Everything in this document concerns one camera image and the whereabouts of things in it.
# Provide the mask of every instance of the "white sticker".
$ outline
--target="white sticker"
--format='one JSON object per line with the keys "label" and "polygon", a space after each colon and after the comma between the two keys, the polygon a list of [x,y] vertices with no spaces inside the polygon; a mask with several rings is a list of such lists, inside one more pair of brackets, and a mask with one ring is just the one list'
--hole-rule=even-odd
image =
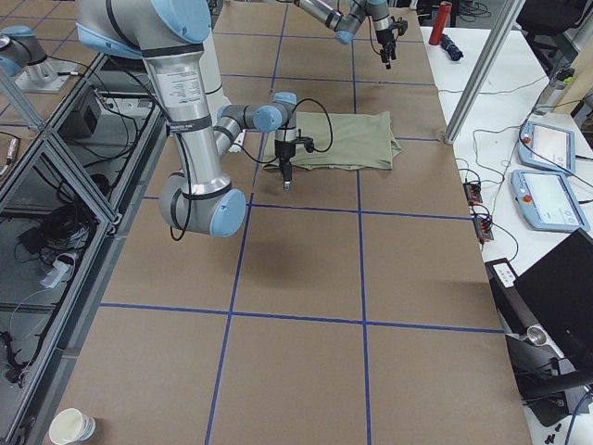
{"label": "white sticker", "polygon": [[157,77],[165,107],[185,107],[202,101],[202,88],[197,71],[157,74]]}
{"label": "white sticker", "polygon": [[502,262],[495,264],[493,268],[505,287],[513,287],[515,283],[515,274],[512,272],[508,264]]}

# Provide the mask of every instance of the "folded towel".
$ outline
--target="folded towel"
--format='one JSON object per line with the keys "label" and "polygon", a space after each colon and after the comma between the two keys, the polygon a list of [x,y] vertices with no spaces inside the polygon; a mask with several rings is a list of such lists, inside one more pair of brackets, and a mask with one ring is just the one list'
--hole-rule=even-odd
{"label": "folded towel", "polygon": [[[321,167],[357,170],[371,167],[381,170],[393,168],[393,158],[401,146],[391,133],[391,118],[386,111],[376,116],[367,114],[330,114],[334,129],[334,143],[326,153],[308,153],[302,145],[296,146],[293,165],[312,170]],[[325,149],[330,143],[327,119],[322,113],[298,112],[296,127],[303,136],[313,138],[315,147]],[[274,159],[274,138],[270,134],[264,149],[264,161]],[[266,168],[278,166],[278,161]]]}

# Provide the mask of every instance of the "dark blue object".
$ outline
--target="dark blue object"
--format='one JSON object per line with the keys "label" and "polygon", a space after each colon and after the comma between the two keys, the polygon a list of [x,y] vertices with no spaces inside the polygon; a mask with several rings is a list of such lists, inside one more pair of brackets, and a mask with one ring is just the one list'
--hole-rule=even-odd
{"label": "dark blue object", "polygon": [[441,48],[447,51],[448,56],[451,57],[451,60],[454,62],[457,62],[463,57],[463,53],[446,34],[441,36]]}

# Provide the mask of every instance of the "black chair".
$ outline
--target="black chair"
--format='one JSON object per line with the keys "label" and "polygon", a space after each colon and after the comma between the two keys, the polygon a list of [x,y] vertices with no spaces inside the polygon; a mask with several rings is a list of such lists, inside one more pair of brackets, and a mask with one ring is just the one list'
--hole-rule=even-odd
{"label": "black chair", "polygon": [[527,0],[517,23],[527,32],[525,39],[536,55],[537,59],[546,67],[546,72],[553,69],[553,65],[542,50],[555,54],[558,46],[536,42],[538,35],[554,37],[570,28],[578,28],[587,18],[593,8],[593,3],[587,6],[587,0]]}

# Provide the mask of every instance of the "white paper cup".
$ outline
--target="white paper cup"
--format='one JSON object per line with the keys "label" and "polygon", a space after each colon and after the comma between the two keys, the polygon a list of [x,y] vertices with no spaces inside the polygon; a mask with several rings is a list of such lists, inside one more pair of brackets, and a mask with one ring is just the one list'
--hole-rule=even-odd
{"label": "white paper cup", "polygon": [[87,440],[95,431],[93,417],[76,408],[68,408],[58,414],[49,426],[49,438],[56,445]]}

